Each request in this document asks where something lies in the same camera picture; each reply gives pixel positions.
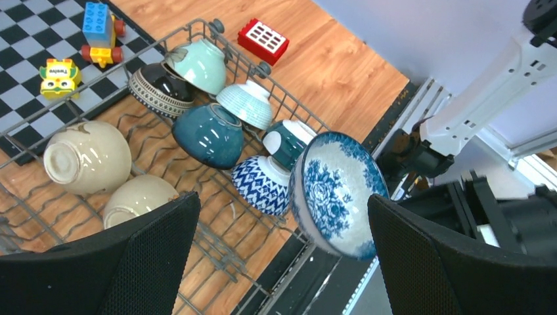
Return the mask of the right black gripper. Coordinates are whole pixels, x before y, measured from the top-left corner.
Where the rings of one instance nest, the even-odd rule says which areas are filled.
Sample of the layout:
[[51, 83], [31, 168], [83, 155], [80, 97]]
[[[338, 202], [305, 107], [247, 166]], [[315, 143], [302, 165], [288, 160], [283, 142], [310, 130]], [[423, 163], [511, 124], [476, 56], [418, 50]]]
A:
[[486, 179], [433, 186], [399, 205], [468, 237], [525, 255], [556, 254], [556, 191], [535, 187], [526, 198], [497, 199]]

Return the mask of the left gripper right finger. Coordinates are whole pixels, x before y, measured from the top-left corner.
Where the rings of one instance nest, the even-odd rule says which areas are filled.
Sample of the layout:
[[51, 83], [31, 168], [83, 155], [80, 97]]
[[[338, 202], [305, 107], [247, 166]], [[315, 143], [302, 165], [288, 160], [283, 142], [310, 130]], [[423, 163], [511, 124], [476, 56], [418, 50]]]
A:
[[555, 314], [556, 265], [469, 238], [377, 194], [368, 216], [394, 314]]

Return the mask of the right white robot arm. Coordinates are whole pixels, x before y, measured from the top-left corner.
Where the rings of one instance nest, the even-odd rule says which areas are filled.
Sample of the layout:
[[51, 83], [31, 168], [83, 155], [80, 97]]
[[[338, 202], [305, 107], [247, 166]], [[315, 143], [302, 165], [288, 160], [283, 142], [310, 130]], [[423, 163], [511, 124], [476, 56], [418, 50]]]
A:
[[[522, 28], [500, 55], [438, 113], [396, 130], [379, 156], [390, 187], [404, 175], [435, 178], [445, 173], [468, 141], [503, 110], [556, 75], [556, 2], [530, 1]], [[483, 177], [450, 182], [403, 200], [429, 221], [509, 251], [556, 259], [556, 192], [536, 187], [525, 199], [498, 200]]]

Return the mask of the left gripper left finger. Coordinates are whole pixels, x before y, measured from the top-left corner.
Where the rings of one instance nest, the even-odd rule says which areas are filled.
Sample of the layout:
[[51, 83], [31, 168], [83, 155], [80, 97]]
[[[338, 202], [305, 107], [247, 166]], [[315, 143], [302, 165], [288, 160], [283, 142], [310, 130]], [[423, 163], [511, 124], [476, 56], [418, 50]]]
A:
[[171, 314], [200, 215], [187, 192], [43, 253], [1, 257], [2, 314]]

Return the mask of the beige floral bowl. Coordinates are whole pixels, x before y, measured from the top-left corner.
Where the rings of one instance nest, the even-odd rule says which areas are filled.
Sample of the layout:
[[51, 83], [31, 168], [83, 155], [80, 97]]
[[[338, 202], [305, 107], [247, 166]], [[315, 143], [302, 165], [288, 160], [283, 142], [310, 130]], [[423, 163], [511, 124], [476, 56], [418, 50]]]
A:
[[175, 199], [178, 191], [166, 180], [140, 175], [127, 181], [110, 197], [102, 216], [104, 229], [148, 213]]

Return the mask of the blue floral white bowl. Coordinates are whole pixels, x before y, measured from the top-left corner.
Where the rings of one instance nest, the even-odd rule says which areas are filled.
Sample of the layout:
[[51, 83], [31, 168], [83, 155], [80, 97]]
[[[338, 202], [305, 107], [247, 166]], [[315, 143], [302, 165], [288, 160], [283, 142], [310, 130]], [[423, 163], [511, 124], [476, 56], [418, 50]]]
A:
[[298, 158], [288, 193], [295, 221], [319, 249], [360, 261], [375, 258], [367, 202], [389, 192], [357, 140], [336, 131], [318, 134]]

